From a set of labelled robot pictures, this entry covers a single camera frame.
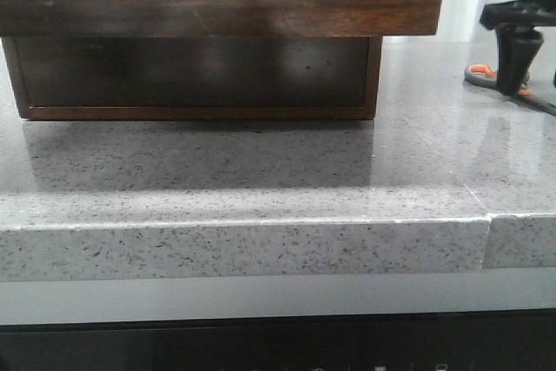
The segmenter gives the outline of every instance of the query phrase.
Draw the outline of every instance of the quartz countertop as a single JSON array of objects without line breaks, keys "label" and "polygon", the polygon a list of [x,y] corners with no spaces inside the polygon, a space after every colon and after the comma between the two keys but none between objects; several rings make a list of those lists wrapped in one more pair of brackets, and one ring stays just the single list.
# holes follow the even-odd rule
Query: quartz countertop
[{"label": "quartz countertop", "polygon": [[556,117],[462,82],[495,53],[387,43],[373,122],[24,121],[2,60],[0,281],[554,267]]}]

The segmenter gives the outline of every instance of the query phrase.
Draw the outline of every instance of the wooden base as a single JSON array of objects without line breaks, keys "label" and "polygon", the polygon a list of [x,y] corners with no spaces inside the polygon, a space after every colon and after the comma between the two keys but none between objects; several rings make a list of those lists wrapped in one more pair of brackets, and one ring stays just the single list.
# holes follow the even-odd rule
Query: wooden base
[{"label": "wooden base", "polygon": [[22,117],[372,119],[381,36],[3,38]]}]

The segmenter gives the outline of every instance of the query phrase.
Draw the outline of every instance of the gray speckled countertop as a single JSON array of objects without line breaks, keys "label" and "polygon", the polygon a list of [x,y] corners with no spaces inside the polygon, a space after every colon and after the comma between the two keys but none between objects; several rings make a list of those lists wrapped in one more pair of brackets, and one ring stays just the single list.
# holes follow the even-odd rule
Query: gray speckled countertop
[{"label": "gray speckled countertop", "polygon": [[26,122],[2,61],[0,281],[556,266],[556,118],[462,83],[494,54],[387,44],[350,123]]}]

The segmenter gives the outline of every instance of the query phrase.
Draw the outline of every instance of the scissors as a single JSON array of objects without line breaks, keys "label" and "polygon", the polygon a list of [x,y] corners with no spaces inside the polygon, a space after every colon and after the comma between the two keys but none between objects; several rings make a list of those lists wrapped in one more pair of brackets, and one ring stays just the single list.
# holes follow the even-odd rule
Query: scissors
[{"label": "scissors", "polygon": [[[485,64],[473,64],[468,66],[465,70],[465,80],[474,86],[497,90],[496,72]],[[532,91],[527,88],[528,81],[529,74],[526,75],[526,79],[523,81],[520,91],[513,97],[552,116],[556,116],[556,106],[534,95]]]}]

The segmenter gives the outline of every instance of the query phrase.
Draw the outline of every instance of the countertop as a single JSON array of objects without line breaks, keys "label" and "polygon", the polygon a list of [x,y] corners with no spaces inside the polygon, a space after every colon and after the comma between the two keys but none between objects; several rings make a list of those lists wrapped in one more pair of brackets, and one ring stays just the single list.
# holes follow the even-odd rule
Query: countertop
[{"label": "countertop", "polygon": [[556,117],[462,82],[495,53],[387,43],[373,122],[29,122],[2,60],[0,281],[554,267]]}]

